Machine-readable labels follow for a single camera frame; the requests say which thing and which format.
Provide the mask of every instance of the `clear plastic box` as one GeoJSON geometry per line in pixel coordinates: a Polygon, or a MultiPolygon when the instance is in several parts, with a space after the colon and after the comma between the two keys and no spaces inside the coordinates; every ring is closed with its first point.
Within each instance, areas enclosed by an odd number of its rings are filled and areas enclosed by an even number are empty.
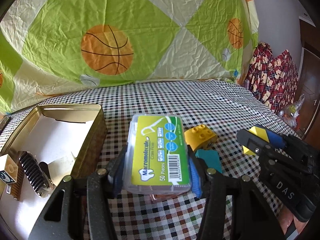
{"type": "Polygon", "coordinates": [[[137,194],[180,194],[191,188],[181,118],[136,114],[130,123],[124,188],[137,194]]]}

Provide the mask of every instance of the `metal screw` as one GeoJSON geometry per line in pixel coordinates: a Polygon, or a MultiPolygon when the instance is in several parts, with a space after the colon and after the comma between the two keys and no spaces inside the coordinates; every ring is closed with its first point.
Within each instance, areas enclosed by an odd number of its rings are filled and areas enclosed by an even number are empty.
{"type": "Polygon", "coordinates": [[[98,170],[97,170],[97,173],[98,173],[99,175],[104,175],[104,174],[106,174],[106,173],[107,173],[107,170],[106,170],[106,169],[104,169],[104,168],[102,168],[102,169],[98,169],[98,170]]]}
{"type": "Polygon", "coordinates": [[[269,163],[270,165],[275,165],[275,164],[276,164],[276,162],[275,162],[274,160],[268,160],[268,163],[269,163]]]}
{"type": "Polygon", "coordinates": [[[251,180],[248,175],[243,175],[243,176],[241,177],[241,179],[242,179],[244,182],[249,182],[249,181],[251,180]]]}
{"type": "Polygon", "coordinates": [[[209,175],[213,175],[213,174],[215,174],[217,171],[214,169],[214,168],[208,168],[207,169],[207,173],[209,174],[209,175]]]}
{"type": "Polygon", "coordinates": [[[63,181],[64,182],[69,182],[72,179],[72,177],[70,175],[64,176],[63,177],[63,181]]]}

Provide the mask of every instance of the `tooth logo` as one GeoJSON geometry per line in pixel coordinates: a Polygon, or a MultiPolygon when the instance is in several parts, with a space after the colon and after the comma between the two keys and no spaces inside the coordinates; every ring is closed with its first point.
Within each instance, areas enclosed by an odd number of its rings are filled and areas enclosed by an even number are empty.
{"type": "Polygon", "coordinates": [[[154,174],[151,174],[153,173],[152,169],[141,169],[139,173],[142,181],[147,181],[155,176],[154,174]]]}

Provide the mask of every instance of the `checkered tablecloth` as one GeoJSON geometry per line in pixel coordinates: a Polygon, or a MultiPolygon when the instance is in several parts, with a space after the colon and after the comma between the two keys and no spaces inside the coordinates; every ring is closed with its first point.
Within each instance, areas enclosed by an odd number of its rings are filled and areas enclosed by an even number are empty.
{"type": "MultiPolygon", "coordinates": [[[[119,87],[98,88],[50,98],[41,104],[101,104],[108,134],[100,156],[99,167],[117,157],[127,142],[129,124],[136,113],[179,115],[185,129],[205,124],[218,134],[214,149],[218,151],[224,175],[249,175],[277,214],[280,200],[258,181],[257,158],[242,154],[236,133],[261,124],[275,132],[294,132],[256,100],[246,89],[220,81],[138,83],[119,87]]],[[[11,115],[12,120],[0,136],[3,146],[13,130],[32,107],[11,115]]],[[[231,200],[225,217],[225,239],[231,228],[231,200]]],[[[148,195],[123,190],[117,199],[109,200],[113,223],[119,239],[196,239],[205,200],[191,192],[175,199],[152,204],[148,195]]]]}

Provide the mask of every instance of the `red plaid fabric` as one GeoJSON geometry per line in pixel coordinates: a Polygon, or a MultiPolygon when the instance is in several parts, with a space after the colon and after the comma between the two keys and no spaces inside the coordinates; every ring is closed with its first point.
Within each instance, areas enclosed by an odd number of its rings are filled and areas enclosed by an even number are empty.
{"type": "Polygon", "coordinates": [[[288,50],[273,58],[269,44],[259,43],[249,65],[249,90],[269,109],[278,113],[292,104],[298,86],[298,71],[288,50]]]}

